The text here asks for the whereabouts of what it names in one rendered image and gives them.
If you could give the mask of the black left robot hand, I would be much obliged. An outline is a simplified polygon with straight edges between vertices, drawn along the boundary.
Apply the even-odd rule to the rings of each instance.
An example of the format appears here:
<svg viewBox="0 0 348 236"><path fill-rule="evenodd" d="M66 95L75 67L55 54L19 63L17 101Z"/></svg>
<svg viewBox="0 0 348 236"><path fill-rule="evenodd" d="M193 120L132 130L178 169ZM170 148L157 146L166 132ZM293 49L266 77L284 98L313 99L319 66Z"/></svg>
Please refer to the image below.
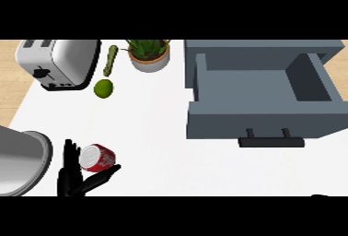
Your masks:
<svg viewBox="0 0 348 236"><path fill-rule="evenodd" d="M57 196L85 196L91 190L110 180L113 173L120 169L120 165L114 164L107 170L82 179L78 156L79 147L70 139L66 139L57 178Z"/></svg>

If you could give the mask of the red can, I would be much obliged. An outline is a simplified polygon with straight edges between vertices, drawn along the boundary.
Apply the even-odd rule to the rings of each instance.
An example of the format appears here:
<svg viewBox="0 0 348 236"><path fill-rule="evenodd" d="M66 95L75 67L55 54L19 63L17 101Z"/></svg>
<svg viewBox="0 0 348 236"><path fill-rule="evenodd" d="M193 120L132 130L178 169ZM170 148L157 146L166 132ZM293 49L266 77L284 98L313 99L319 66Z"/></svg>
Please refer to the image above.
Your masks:
<svg viewBox="0 0 348 236"><path fill-rule="evenodd" d="M88 172L104 171L114 165L114 154L106 147L92 144L80 150L78 164Z"/></svg>

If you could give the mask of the grey open drawer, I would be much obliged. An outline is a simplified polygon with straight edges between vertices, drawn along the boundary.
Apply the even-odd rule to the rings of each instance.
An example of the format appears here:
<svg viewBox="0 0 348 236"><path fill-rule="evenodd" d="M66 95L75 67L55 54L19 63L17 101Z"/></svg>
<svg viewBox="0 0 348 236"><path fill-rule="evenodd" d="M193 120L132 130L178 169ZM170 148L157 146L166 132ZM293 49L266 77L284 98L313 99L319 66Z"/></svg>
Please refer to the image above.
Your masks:
<svg viewBox="0 0 348 236"><path fill-rule="evenodd" d="M229 139L252 129L257 137L318 138L348 128L340 99L313 53L296 56L281 70L209 70L196 55L194 100L188 102L185 137Z"/></svg>

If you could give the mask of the large silver pot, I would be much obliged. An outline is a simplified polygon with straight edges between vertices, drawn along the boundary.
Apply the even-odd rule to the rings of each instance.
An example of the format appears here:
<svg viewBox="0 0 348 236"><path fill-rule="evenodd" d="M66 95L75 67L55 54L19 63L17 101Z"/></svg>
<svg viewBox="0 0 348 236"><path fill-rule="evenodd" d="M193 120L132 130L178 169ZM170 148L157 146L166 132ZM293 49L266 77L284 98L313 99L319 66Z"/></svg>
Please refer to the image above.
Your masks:
<svg viewBox="0 0 348 236"><path fill-rule="evenodd" d="M52 157L48 137L0 125L0 196L20 196L44 177Z"/></svg>

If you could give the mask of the green lime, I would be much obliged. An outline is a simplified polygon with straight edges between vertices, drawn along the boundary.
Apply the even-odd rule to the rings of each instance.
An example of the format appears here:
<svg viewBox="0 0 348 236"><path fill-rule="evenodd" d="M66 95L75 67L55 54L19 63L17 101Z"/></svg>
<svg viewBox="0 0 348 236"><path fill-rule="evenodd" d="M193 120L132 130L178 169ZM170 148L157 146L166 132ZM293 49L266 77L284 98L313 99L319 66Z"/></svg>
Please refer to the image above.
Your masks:
<svg viewBox="0 0 348 236"><path fill-rule="evenodd" d="M95 82L94 94L98 98L106 99L113 93L113 83L109 79L100 79Z"/></svg>

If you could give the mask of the silver toaster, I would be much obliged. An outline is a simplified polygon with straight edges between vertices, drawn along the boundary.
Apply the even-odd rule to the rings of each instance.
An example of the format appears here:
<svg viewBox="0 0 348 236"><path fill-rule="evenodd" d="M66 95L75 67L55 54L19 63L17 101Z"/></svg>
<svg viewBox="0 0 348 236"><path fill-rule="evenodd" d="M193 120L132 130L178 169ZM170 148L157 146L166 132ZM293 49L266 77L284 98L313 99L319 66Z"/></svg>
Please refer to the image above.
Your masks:
<svg viewBox="0 0 348 236"><path fill-rule="evenodd" d="M100 53L100 40L22 40L17 65L47 91L88 87Z"/></svg>

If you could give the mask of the green cucumber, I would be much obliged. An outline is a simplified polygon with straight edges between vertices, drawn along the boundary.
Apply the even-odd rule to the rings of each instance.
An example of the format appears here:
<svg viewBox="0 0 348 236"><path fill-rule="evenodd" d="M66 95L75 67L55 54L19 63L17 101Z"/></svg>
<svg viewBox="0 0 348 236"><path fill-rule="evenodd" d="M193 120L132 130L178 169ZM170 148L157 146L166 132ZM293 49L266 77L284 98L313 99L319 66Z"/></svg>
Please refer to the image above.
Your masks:
<svg viewBox="0 0 348 236"><path fill-rule="evenodd" d="M116 45L111 45L109 47L109 51L107 51L107 58L106 58L106 64L104 64L104 68L103 68L103 76L107 77L111 73L111 69L113 69L113 59L117 53L117 47Z"/></svg>

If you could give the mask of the potted green plant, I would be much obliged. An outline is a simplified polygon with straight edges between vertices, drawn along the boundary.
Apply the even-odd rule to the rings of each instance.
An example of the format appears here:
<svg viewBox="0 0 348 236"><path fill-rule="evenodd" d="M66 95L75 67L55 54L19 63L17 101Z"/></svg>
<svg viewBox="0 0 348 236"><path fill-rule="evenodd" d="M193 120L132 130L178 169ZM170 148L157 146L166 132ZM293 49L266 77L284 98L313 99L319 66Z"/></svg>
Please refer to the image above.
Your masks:
<svg viewBox="0 0 348 236"><path fill-rule="evenodd" d="M169 40L126 40L129 61L144 73L160 71L169 61Z"/></svg>

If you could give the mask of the grey cabinet body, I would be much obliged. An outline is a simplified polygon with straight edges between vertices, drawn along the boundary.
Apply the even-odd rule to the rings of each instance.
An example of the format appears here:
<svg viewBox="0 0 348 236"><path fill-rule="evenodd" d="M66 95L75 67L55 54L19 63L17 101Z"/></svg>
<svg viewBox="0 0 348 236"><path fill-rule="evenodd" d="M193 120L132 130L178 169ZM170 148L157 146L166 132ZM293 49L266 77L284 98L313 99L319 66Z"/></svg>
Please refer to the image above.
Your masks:
<svg viewBox="0 0 348 236"><path fill-rule="evenodd" d="M299 54L313 53L321 63L343 49L340 40L184 40L184 87L193 88L196 55L209 70L283 70Z"/></svg>

